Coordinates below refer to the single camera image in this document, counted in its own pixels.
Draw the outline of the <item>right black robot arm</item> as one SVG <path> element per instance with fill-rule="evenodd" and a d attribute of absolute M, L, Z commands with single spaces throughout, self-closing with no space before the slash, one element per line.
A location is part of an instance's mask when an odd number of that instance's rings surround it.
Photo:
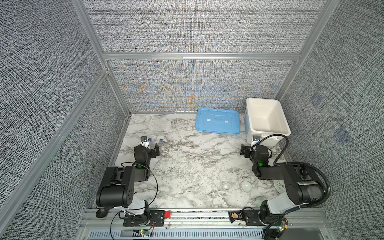
<path fill-rule="evenodd" d="M 286 143 L 270 165 L 273 153 L 263 143 L 272 137 L 282 137 Z M 241 145 L 240 155 L 251 160 L 252 171 L 259 180 L 284 182 L 285 191 L 260 206 L 259 220 L 264 225 L 276 224 L 291 212 L 321 205 L 331 195 L 331 183 L 318 168 L 304 162 L 278 163 L 288 145 L 288 137 L 282 134 L 257 138 L 250 146 Z"/>

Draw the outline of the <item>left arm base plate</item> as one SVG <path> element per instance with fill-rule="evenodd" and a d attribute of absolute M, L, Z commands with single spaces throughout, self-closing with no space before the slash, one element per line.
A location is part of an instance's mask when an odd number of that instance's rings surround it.
<path fill-rule="evenodd" d="M 124 227 L 163 227 L 165 221 L 164 210 L 150 210 L 142 215 L 129 215 L 126 214 L 123 222 Z"/>

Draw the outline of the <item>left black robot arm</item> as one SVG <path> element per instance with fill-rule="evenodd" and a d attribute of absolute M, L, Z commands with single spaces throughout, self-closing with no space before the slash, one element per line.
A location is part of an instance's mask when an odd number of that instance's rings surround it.
<path fill-rule="evenodd" d="M 150 163 L 159 155 L 158 144 L 150 149 L 149 144 L 142 143 L 134 147 L 134 162 L 129 162 L 126 167 L 106 168 L 96 196 L 98 219 L 106 217 L 109 210 L 118 209 L 124 214 L 125 227 L 152 227 L 157 224 L 158 215 L 150 210 L 152 203 L 136 196 L 134 186 L 155 176 Z"/>

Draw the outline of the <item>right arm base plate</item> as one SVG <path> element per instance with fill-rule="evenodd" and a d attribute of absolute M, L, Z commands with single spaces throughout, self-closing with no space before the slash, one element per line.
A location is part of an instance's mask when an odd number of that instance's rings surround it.
<path fill-rule="evenodd" d="M 259 210 L 245 209 L 243 213 L 247 226 L 264 226 L 264 223 L 259 218 Z"/>

